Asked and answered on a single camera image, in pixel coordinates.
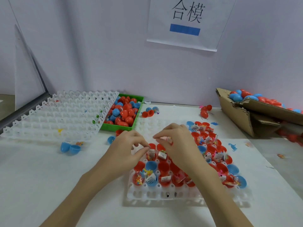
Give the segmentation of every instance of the open cardboard box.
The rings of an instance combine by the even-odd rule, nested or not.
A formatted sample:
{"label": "open cardboard box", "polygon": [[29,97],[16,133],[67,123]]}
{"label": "open cardboard box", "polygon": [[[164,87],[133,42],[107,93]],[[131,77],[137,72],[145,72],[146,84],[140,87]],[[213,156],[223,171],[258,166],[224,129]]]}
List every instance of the open cardboard box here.
{"label": "open cardboard box", "polygon": [[246,104],[246,101],[252,101],[256,103],[262,103],[255,100],[245,100],[240,103],[235,103],[229,99],[228,95],[231,91],[222,88],[216,88],[217,95],[219,97],[222,111],[242,130],[246,131],[252,137],[266,137],[275,132],[281,127],[278,122],[275,122],[272,118],[262,115],[260,113],[246,110],[240,103]]}

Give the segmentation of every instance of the egg tray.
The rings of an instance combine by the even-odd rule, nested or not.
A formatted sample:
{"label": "egg tray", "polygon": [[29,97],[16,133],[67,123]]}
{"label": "egg tray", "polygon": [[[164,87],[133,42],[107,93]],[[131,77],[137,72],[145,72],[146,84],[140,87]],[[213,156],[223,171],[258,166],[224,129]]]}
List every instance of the egg tray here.
{"label": "egg tray", "polygon": [[22,115],[1,137],[58,142],[87,142],[99,132],[119,92],[63,91],[54,94],[29,115]]}
{"label": "egg tray", "polygon": [[[175,122],[177,124],[186,124],[186,121],[172,121],[165,119],[156,119],[153,117],[139,118],[135,130],[141,133],[149,143],[153,143],[154,139],[152,136],[172,122]],[[141,161],[145,164],[148,162],[146,155],[142,157]],[[148,204],[148,201],[182,200],[194,201],[195,203],[193,203],[193,205],[196,204],[198,206],[204,203],[204,199],[196,186],[189,187],[186,183],[184,183],[181,187],[176,187],[173,183],[170,183],[169,186],[166,187],[163,187],[160,183],[157,183],[155,186],[149,186],[145,182],[142,185],[137,186],[134,185],[132,181],[134,174],[135,170],[131,170],[127,188],[128,201],[140,200],[142,202],[147,202],[146,204]],[[159,178],[160,172],[158,170],[158,167],[155,171],[155,175],[157,178]],[[235,202],[242,203],[252,200],[252,192],[248,186],[244,189],[241,189],[238,186],[234,186],[232,188],[227,188],[226,186],[224,187]]]}

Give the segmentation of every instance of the blue rectangle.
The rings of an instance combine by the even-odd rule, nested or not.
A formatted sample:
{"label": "blue rectangle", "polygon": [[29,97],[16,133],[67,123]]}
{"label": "blue rectangle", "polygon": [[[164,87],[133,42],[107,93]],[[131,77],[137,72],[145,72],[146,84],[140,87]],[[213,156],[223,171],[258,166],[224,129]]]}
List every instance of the blue rectangle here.
{"label": "blue rectangle", "polygon": [[190,34],[194,36],[199,36],[200,33],[199,28],[194,28],[194,27],[189,27],[179,24],[171,24],[171,28],[169,29],[169,31],[176,33]]}

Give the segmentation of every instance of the forearm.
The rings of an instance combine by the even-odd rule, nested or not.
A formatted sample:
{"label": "forearm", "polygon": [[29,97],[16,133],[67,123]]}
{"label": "forearm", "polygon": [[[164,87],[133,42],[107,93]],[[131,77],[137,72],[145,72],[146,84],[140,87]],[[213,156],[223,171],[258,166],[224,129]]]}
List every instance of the forearm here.
{"label": "forearm", "polygon": [[94,185],[91,173],[85,173],[58,206],[58,208],[41,224],[40,227],[75,227],[89,202],[97,192],[106,185]]}
{"label": "forearm", "polygon": [[252,227],[223,187],[217,172],[206,162],[193,165],[191,178],[202,194],[217,227]]}

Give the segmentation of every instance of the left hand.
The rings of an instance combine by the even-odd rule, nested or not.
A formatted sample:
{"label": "left hand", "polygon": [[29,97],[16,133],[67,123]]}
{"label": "left hand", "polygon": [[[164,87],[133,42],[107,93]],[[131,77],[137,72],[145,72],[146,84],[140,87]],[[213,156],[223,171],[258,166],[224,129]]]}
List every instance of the left hand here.
{"label": "left hand", "polygon": [[[131,150],[134,146],[143,146],[134,155]],[[110,145],[103,157],[90,170],[97,178],[97,184],[102,188],[105,183],[118,178],[126,171],[134,168],[143,155],[150,149],[148,142],[137,131],[123,131]]]}

